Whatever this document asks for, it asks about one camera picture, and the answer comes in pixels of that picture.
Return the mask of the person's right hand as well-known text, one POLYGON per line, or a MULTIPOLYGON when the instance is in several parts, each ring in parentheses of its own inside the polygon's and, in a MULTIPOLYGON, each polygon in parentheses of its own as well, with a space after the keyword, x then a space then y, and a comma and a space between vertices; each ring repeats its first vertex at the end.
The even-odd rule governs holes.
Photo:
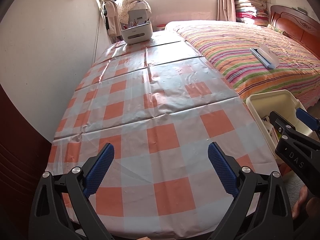
POLYGON ((300 211, 305 210, 310 216, 312 214, 313 206, 317 203, 316 197, 311 197, 309 189, 304 185, 299 192, 299 198, 293 206, 292 218, 296 219, 300 211))

